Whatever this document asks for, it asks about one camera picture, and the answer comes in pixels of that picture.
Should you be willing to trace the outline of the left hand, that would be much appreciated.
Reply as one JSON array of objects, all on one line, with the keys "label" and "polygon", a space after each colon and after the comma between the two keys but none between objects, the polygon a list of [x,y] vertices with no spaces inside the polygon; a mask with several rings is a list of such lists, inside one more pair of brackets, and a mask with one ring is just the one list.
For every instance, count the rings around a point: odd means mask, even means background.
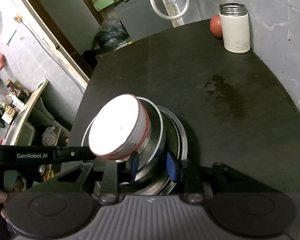
[{"label": "left hand", "polygon": [[[7,202],[7,198],[8,198],[7,193],[0,190],[0,204],[5,205],[5,203]],[[6,220],[7,223],[9,223],[10,221],[7,219],[5,207],[1,209],[0,213],[3,219]]]}]

